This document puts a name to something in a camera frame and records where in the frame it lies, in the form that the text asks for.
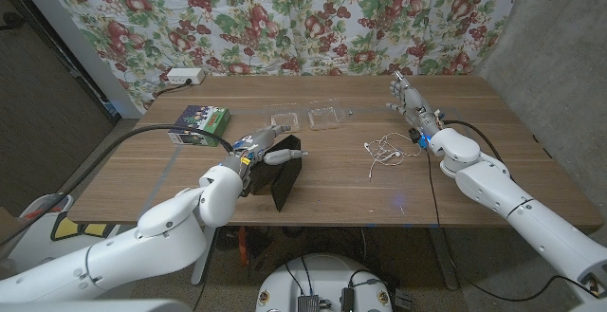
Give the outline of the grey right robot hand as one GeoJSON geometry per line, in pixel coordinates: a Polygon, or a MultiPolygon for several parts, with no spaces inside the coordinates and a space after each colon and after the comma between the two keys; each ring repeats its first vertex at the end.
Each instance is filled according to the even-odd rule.
{"type": "Polygon", "coordinates": [[[399,103],[387,103],[386,106],[402,115],[420,134],[433,137],[440,131],[437,116],[428,102],[399,71],[391,81],[390,92],[399,99],[399,103]]]}

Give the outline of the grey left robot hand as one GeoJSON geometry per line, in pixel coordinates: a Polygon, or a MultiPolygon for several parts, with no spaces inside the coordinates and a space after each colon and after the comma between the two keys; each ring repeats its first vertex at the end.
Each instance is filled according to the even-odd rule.
{"type": "Polygon", "coordinates": [[[248,178],[250,169],[259,162],[279,165],[290,159],[308,156],[307,151],[282,149],[270,151],[275,138],[291,129],[288,125],[270,125],[237,140],[233,151],[220,163],[236,172],[242,179],[248,178]]]}

